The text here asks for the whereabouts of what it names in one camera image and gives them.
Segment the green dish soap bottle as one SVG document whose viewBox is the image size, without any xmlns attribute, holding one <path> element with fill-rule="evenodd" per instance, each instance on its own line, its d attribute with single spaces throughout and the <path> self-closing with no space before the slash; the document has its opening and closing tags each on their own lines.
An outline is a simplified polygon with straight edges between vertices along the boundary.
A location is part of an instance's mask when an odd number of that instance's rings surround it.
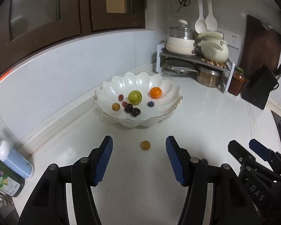
<svg viewBox="0 0 281 225">
<path fill-rule="evenodd" d="M 25 179 L 7 167 L 0 160 L 0 191 L 8 196 L 17 197 L 25 185 Z"/>
</svg>

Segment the black knife block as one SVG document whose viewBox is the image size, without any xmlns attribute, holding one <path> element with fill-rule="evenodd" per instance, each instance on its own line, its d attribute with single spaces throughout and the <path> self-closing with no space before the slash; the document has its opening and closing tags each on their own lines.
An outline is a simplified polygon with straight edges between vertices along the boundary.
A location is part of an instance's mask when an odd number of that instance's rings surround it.
<svg viewBox="0 0 281 225">
<path fill-rule="evenodd" d="M 250 82 L 241 91 L 241 97 L 261 110 L 265 109 L 270 93 L 279 87 L 281 64 L 272 72 L 263 65 L 252 76 Z"/>
</svg>

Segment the small chrome faucet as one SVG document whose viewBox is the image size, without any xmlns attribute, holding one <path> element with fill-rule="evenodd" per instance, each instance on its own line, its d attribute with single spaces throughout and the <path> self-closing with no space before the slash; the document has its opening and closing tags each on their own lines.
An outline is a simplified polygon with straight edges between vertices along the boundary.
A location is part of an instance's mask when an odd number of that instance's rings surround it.
<svg viewBox="0 0 281 225">
<path fill-rule="evenodd" d="M 0 192 L 0 203 L 6 206 L 13 206 L 13 199 L 11 196 Z"/>
</svg>

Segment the metal counter shelf rack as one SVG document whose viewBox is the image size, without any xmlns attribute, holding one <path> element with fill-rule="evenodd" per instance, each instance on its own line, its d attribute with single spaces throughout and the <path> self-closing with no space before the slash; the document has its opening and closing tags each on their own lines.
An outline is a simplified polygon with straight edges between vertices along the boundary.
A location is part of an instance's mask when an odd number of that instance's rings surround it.
<svg viewBox="0 0 281 225">
<path fill-rule="evenodd" d="M 225 94 L 229 94 L 228 88 L 230 86 L 231 78 L 235 70 L 235 64 L 228 58 L 228 60 L 222 65 L 215 63 L 208 63 L 205 59 L 202 59 L 199 55 L 196 56 L 184 56 L 168 52 L 165 48 L 166 43 L 161 43 L 157 45 L 157 60 L 156 60 L 156 72 L 160 73 L 165 70 L 162 67 L 162 61 L 164 59 L 180 59 L 187 62 L 191 62 L 195 67 L 198 65 L 203 65 L 206 67 L 211 67 L 223 72 L 223 78 L 220 83 L 220 88 Z"/>
</svg>

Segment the cream pot with glass lid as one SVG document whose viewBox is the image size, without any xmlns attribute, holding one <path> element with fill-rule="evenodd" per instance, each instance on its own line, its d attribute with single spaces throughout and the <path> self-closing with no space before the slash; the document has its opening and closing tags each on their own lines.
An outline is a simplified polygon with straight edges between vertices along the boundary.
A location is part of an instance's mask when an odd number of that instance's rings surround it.
<svg viewBox="0 0 281 225">
<path fill-rule="evenodd" d="M 168 52 L 184 55 L 196 55 L 196 38 L 198 33 L 188 28 L 188 22 L 179 19 L 179 26 L 170 27 L 170 36 L 166 42 L 165 48 Z"/>
</svg>

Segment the yellow longan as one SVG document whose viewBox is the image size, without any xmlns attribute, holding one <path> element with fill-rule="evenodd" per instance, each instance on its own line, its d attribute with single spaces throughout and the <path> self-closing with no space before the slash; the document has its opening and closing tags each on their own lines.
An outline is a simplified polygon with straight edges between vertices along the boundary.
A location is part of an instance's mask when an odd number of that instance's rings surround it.
<svg viewBox="0 0 281 225">
<path fill-rule="evenodd" d="M 149 141 L 143 141 L 141 142 L 141 148 L 143 150 L 149 150 L 151 147 L 151 143 Z"/>
<path fill-rule="evenodd" d="M 119 111 L 121 106 L 120 106 L 119 103 L 113 103 L 111 108 L 112 108 L 113 111 Z"/>
</svg>

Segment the dark wooden window frame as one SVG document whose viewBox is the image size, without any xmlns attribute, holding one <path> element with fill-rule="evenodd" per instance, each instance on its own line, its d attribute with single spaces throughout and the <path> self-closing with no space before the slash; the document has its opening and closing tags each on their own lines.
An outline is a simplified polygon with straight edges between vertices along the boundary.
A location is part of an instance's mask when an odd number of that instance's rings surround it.
<svg viewBox="0 0 281 225">
<path fill-rule="evenodd" d="M 0 0 L 0 79 L 71 38 L 145 27 L 145 0 Z"/>
</svg>

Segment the dark plum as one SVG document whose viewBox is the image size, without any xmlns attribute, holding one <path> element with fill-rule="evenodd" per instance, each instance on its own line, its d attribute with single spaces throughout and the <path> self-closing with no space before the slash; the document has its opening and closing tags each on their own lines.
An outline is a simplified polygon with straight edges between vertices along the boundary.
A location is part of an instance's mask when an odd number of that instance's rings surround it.
<svg viewBox="0 0 281 225">
<path fill-rule="evenodd" d="M 124 111 L 126 113 L 130 113 L 133 110 L 133 105 L 132 104 L 127 104 L 124 108 Z"/>
<path fill-rule="evenodd" d="M 141 114 L 141 110 L 138 109 L 138 108 L 133 108 L 133 109 L 130 111 L 130 115 L 131 115 L 132 117 L 138 117 L 140 114 Z"/>
</svg>

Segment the white wall power outlets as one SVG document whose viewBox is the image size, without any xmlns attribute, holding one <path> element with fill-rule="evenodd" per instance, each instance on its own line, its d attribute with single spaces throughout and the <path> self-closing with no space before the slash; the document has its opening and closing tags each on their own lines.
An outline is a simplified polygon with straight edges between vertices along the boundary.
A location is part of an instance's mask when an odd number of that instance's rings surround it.
<svg viewBox="0 0 281 225">
<path fill-rule="evenodd" d="M 228 46 L 240 49 L 242 36 L 240 34 L 228 31 L 226 29 L 218 28 L 216 32 L 223 35 L 224 41 Z"/>
</svg>

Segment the blueberry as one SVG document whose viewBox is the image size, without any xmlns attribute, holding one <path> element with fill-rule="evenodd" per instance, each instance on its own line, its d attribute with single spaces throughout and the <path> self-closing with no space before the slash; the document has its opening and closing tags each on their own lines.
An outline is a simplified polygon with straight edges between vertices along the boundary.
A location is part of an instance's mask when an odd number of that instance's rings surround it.
<svg viewBox="0 0 281 225">
<path fill-rule="evenodd" d="M 205 159 L 205 158 L 201 159 L 201 161 L 202 161 L 203 163 L 205 163 L 206 165 L 208 165 L 208 164 L 209 164 L 208 160 L 207 160 L 207 159 Z"/>
<path fill-rule="evenodd" d="M 155 105 L 155 103 L 154 103 L 153 101 L 149 101 L 149 102 L 147 103 L 147 106 L 148 106 L 148 107 L 154 107 L 154 105 Z"/>
</svg>

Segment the dark wooden cutting board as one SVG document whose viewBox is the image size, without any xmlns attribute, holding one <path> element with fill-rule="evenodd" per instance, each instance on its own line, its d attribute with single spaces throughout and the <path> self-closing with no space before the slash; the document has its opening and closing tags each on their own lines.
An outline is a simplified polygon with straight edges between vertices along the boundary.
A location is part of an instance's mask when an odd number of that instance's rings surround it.
<svg viewBox="0 0 281 225">
<path fill-rule="evenodd" d="M 239 67 L 250 79 L 263 65 L 271 72 L 278 68 L 281 52 L 281 34 L 266 29 L 257 18 L 247 15 L 246 33 Z"/>
</svg>

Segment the black scissors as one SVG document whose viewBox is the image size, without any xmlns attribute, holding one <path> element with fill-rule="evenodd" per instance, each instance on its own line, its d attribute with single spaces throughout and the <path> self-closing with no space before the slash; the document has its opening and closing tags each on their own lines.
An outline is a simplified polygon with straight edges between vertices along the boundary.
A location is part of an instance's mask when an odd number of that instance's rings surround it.
<svg viewBox="0 0 281 225">
<path fill-rule="evenodd" d="M 170 14 L 173 18 L 178 17 L 180 10 L 189 6 L 191 0 L 171 0 L 170 2 Z"/>
</svg>

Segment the green apple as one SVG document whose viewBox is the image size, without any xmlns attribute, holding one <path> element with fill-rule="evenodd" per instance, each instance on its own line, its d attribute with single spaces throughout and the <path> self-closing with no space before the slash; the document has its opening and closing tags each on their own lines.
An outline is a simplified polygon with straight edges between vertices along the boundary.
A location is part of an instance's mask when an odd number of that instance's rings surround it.
<svg viewBox="0 0 281 225">
<path fill-rule="evenodd" d="M 139 105 L 143 99 L 143 96 L 140 91 L 133 90 L 128 95 L 128 100 L 132 105 Z"/>
</svg>

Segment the glass jar of sauce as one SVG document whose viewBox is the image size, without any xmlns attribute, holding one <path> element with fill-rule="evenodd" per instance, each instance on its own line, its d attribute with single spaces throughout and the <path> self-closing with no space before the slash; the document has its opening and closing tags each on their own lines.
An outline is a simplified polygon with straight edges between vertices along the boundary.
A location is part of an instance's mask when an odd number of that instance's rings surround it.
<svg viewBox="0 0 281 225">
<path fill-rule="evenodd" d="M 228 92 L 238 96 L 246 82 L 245 72 L 240 67 L 235 67 Z"/>
</svg>

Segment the white rice spoon right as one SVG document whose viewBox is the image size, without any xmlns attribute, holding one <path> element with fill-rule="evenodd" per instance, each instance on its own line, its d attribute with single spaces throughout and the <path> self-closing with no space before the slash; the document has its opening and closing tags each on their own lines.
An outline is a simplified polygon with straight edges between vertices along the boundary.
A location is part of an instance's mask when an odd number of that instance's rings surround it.
<svg viewBox="0 0 281 225">
<path fill-rule="evenodd" d="M 208 15 L 205 18 L 206 24 L 207 24 L 207 29 L 209 31 L 216 31 L 218 28 L 218 23 L 213 15 L 213 9 L 212 9 L 212 1 L 207 0 L 207 5 L 208 5 Z"/>
</svg>

